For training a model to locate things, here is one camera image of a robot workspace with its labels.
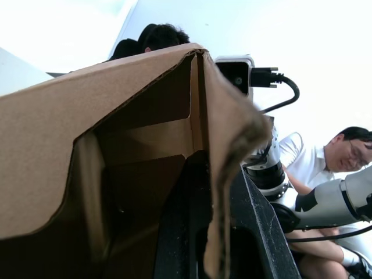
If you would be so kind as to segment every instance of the shoe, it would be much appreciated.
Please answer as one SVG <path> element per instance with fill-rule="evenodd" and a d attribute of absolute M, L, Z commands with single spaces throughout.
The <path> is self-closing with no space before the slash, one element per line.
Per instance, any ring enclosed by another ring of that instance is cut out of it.
<path fill-rule="evenodd" d="M 349 266 L 346 270 L 352 275 L 355 279 L 372 279 L 372 265 L 360 254 L 353 251 L 359 256 L 360 262 Z"/>

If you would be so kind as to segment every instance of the white sock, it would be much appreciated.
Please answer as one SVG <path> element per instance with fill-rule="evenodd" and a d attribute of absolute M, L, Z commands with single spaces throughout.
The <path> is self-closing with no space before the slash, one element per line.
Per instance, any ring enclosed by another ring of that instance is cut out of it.
<path fill-rule="evenodd" d="M 341 263 L 344 267 L 353 266 L 360 262 L 360 257 L 357 254 L 341 246 L 340 248 L 344 253 L 344 260 Z"/>

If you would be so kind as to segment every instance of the black metal frame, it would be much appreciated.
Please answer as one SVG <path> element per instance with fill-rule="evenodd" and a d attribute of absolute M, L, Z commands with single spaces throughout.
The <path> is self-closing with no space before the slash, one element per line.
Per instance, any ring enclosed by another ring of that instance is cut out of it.
<path fill-rule="evenodd" d="M 231 279 L 300 278 L 276 214 L 243 171 L 234 179 L 231 205 Z M 187 159 L 160 220 L 153 279 L 207 279 L 206 233 L 212 218 L 208 156 Z"/>

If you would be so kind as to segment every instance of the cardboard flap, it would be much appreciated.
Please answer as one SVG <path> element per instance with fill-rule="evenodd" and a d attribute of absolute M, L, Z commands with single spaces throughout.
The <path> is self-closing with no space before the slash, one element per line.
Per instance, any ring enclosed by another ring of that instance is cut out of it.
<path fill-rule="evenodd" d="M 240 162 L 269 139 L 270 129 L 266 118 L 222 76 L 207 53 L 203 63 L 213 202 L 204 267 L 212 279 L 228 279 L 230 185 Z"/>
<path fill-rule="evenodd" d="M 46 225 L 63 200 L 74 140 L 195 52 L 202 47 L 144 53 L 0 98 L 0 239 Z"/>

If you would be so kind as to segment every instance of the cardboard box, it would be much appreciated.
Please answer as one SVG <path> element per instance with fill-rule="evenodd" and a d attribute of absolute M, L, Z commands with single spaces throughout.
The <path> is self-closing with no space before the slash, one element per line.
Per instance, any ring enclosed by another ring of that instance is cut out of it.
<path fill-rule="evenodd" d="M 228 187 L 270 133 L 208 51 L 75 71 L 0 98 L 0 119 L 0 278 L 151 278 L 162 206 L 198 150 L 212 181 L 205 268 L 227 278 Z"/>

